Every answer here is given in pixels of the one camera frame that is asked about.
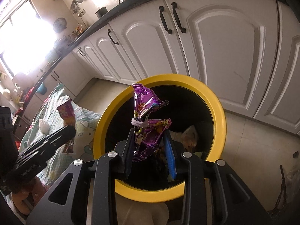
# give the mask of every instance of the yellow rim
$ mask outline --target yellow rim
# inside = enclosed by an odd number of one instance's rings
[[[199,95],[208,106],[213,123],[214,138],[207,161],[215,162],[222,154],[226,139],[226,119],[224,110],[216,95],[202,82],[181,74],[161,74],[139,81],[144,86],[151,88],[155,86],[181,86]],[[105,137],[108,126],[118,109],[134,95],[133,88],[129,86],[121,92],[106,108],[101,116],[94,136],[94,158],[98,159],[105,153]],[[132,187],[121,180],[115,181],[115,191],[131,200],[140,202],[164,202],[176,199],[184,194],[184,182],[164,190],[142,190]]]

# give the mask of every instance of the metal screw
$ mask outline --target metal screw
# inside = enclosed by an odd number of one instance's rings
[[[77,159],[73,163],[75,166],[80,166],[83,163],[83,161],[81,159]]]
[[[108,153],[108,156],[109,157],[115,157],[115,156],[117,156],[117,154],[118,153],[116,153],[115,151],[111,151],[111,152]]]
[[[183,155],[185,158],[190,158],[190,157],[192,156],[192,153],[190,153],[190,152],[184,152],[182,155]]]
[[[220,160],[217,161],[217,164],[219,166],[225,166],[226,162],[224,160],[220,159]]]

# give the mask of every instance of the trash can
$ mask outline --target trash can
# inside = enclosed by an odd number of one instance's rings
[[[151,113],[151,119],[170,118],[169,130],[174,132],[184,132],[194,125],[199,137],[195,151],[203,152],[201,158],[207,161],[215,162],[220,158],[226,139],[225,114],[220,101],[205,84],[180,74],[156,75],[138,83],[151,88],[159,99],[169,101],[169,105]],[[94,136],[95,159],[112,151],[118,141],[127,139],[133,127],[133,114],[134,90],[129,86],[111,102],[99,120]],[[130,181],[116,180],[115,191],[135,201],[164,202],[181,197],[184,182],[172,187],[145,188],[140,184],[133,186]]]

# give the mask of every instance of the bright window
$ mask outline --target bright window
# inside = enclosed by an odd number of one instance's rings
[[[12,77],[18,72],[28,74],[44,61],[55,40],[52,26],[27,0],[0,27],[0,60]]]

